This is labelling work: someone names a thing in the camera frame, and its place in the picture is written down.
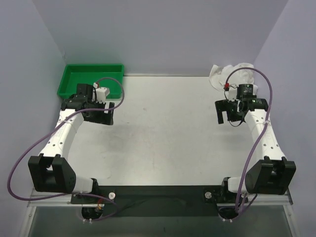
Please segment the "white towel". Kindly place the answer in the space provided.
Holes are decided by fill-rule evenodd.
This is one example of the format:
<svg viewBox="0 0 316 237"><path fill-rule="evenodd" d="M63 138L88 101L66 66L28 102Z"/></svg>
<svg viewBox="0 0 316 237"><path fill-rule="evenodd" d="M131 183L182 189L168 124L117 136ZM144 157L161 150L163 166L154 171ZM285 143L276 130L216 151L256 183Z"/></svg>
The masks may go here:
<svg viewBox="0 0 316 237"><path fill-rule="evenodd" d="M224 67L220 67L218 65L213 65L210 75L209 75L209 81L213 88L215 88L218 91L223 92L224 91L224 85L226 83L227 77L230 75L230 73L236 69L239 68L254 68L252 64L249 63L239 63L235 66L233 65L227 65ZM233 86L237 86L239 84L254 84L254 72L250 69L241 69L237 72L233 73L233 75L229 78L228 83L232 84Z"/></svg>

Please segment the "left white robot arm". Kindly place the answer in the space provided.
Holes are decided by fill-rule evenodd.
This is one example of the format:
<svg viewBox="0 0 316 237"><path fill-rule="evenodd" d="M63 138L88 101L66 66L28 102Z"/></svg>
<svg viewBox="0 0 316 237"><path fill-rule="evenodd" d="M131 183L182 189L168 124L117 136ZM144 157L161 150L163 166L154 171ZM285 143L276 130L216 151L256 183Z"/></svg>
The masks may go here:
<svg viewBox="0 0 316 237"><path fill-rule="evenodd" d="M54 132L38 156L28 161L34 188L38 192L82 193L88 203L96 202L100 191L96 180L77 175L68 163L68 154L74 137L84 121L113 125L113 102L107 104L110 90L79 83L76 93L61 104L59 120Z"/></svg>

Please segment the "green plastic tray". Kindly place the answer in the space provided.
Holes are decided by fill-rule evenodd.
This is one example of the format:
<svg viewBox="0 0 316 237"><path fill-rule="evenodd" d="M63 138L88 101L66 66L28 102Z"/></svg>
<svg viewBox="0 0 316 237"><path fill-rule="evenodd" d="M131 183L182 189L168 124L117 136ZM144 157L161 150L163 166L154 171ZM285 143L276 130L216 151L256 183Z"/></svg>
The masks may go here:
<svg viewBox="0 0 316 237"><path fill-rule="evenodd" d="M93 85L101 78L114 78L123 84L123 64L68 64L65 66L57 95L66 99L75 94L77 84Z"/></svg>

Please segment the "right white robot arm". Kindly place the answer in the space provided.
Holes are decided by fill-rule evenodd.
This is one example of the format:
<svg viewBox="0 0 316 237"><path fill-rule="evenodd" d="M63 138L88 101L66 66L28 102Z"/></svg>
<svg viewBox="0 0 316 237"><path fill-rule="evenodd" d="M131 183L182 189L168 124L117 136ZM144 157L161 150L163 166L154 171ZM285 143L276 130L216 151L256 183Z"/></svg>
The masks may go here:
<svg viewBox="0 0 316 237"><path fill-rule="evenodd" d="M229 100L215 102L218 123L223 124L223 112L229 122L246 123L255 147L251 155L256 163L241 177L230 177L227 185L219 189L219 197L224 202L236 198L237 193L283 195L295 174L296 165L289 161L281 150L270 120L270 105L266 99L253 94L254 86L241 84L237 94Z"/></svg>

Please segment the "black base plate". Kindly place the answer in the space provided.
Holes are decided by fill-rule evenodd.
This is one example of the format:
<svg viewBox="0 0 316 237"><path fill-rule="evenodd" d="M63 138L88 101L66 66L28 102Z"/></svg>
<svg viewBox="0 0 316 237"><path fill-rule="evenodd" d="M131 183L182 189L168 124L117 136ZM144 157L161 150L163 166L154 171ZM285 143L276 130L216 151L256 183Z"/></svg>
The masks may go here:
<svg viewBox="0 0 316 237"><path fill-rule="evenodd" d="M110 214L116 217L210 217L231 220L236 194L223 185L215 186L101 186L97 195L72 196L71 204L82 204L82 213L91 219Z"/></svg>

